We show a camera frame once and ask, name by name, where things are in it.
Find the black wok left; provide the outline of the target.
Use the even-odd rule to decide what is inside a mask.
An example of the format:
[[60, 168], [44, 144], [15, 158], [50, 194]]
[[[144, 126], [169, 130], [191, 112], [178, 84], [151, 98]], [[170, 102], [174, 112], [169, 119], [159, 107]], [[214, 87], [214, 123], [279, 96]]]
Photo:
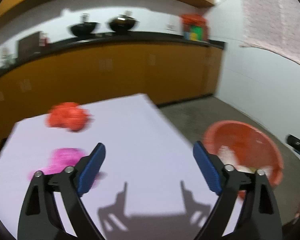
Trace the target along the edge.
[[81, 22], [68, 27], [69, 32], [75, 37], [89, 36], [100, 25], [98, 22], [90, 22], [89, 14], [83, 13], [81, 15]]

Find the wall power socket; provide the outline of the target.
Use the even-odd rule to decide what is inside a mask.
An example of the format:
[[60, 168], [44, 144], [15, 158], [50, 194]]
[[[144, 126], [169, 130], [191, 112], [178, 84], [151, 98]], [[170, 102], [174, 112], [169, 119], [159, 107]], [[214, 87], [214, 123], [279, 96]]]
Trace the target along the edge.
[[166, 25], [166, 29], [171, 30], [171, 31], [175, 31], [175, 26], [171, 25], [171, 24], [168, 24], [168, 25]]

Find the red plastic trash basket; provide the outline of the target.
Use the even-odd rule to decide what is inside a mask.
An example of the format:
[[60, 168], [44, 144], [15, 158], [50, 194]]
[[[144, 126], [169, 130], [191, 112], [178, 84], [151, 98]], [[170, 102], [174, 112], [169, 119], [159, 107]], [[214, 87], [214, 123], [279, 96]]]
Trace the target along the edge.
[[284, 166], [279, 148], [254, 126], [234, 120], [218, 121], [208, 127], [202, 142], [215, 155], [221, 146], [228, 146], [239, 161], [235, 168], [253, 172], [263, 169], [272, 188], [281, 183]]

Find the black wok with lid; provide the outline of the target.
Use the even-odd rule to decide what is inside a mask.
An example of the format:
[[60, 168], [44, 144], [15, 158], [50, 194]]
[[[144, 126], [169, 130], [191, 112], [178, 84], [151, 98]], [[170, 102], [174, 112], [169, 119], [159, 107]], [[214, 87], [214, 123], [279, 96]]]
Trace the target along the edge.
[[138, 24], [139, 21], [132, 17], [132, 12], [127, 10], [123, 14], [112, 18], [108, 22], [108, 27], [116, 33], [126, 33], [131, 31]]

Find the red bottle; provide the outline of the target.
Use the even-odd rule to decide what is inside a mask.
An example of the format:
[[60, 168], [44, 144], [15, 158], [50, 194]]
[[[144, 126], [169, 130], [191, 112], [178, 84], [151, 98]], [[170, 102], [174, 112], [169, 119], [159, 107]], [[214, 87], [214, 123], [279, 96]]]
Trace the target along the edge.
[[50, 43], [50, 39], [48, 37], [47, 33], [42, 33], [41, 35], [41, 46], [42, 47], [48, 47]]

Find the lower wooden cabinets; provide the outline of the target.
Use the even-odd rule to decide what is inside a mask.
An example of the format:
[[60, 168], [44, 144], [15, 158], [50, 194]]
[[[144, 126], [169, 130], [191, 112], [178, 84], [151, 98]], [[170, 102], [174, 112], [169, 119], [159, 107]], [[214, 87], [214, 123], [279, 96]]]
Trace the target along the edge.
[[13, 125], [61, 102], [146, 93], [156, 104], [216, 91], [223, 50], [183, 43], [92, 46], [38, 59], [0, 77], [0, 142]]

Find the pink floral curtain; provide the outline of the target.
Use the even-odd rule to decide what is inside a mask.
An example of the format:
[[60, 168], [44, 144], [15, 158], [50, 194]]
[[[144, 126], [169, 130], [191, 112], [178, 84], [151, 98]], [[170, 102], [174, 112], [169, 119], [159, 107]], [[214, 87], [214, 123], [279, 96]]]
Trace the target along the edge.
[[298, 0], [242, 0], [244, 47], [271, 51], [300, 65]]

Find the magenta plastic bag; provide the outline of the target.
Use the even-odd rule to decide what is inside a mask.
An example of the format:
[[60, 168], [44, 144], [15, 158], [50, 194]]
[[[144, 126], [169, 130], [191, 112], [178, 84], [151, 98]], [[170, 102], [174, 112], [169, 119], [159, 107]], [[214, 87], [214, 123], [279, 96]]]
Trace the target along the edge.
[[62, 172], [68, 166], [75, 166], [82, 157], [87, 154], [80, 148], [58, 148], [52, 151], [46, 167], [31, 171], [27, 178], [30, 181], [37, 171], [42, 171], [44, 175], [51, 175]]

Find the red bag on boxes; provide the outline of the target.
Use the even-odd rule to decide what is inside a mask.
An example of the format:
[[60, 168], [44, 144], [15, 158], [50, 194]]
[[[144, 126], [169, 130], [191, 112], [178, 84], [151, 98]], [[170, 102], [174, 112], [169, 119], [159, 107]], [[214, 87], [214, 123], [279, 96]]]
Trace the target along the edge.
[[207, 24], [207, 20], [198, 14], [183, 14], [180, 17], [184, 25], [203, 27]]

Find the bubble wrap sheet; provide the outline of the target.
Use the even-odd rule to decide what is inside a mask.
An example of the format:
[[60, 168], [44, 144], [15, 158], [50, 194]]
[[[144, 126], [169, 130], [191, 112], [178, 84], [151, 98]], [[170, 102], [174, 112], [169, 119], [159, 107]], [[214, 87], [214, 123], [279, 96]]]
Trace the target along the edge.
[[223, 162], [224, 165], [239, 165], [238, 158], [235, 155], [235, 152], [230, 149], [228, 146], [221, 146], [217, 153], [219, 159]]

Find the white tablecloth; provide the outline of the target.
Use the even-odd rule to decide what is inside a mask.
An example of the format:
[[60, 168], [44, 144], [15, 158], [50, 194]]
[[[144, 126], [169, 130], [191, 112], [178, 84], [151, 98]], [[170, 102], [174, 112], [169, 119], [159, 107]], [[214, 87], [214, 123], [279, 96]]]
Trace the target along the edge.
[[34, 171], [58, 148], [106, 147], [101, 178], [82, 202], [106, 239], [194, 239], [217, 196], [193, 157], [192, 144], [150, 99], [138, 94], [87, 104], [83, 131], [49, 128], [39, 115], [17, 122], [0, 153], [0, 219], [17, 234]]

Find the colourful boxes on counter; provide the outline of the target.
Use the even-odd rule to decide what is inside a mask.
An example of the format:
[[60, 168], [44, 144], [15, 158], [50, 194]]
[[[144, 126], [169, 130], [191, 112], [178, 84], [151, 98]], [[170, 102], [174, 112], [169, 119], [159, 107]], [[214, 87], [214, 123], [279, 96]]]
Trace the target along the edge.
[[191, 41], [205, 41], [209, 40], [209, 28], [197, 25], [183, 25], [183, 35], [186, 40]]

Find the orange plastic bag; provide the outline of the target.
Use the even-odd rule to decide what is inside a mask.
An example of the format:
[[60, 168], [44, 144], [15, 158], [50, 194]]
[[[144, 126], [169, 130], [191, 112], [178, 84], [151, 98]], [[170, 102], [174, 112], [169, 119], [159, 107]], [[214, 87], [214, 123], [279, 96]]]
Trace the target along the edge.
[[64, 102], [52, 106], [46, 117], [46, 125], [79, 132], [88, 124], [91, 115], [75, 102]]

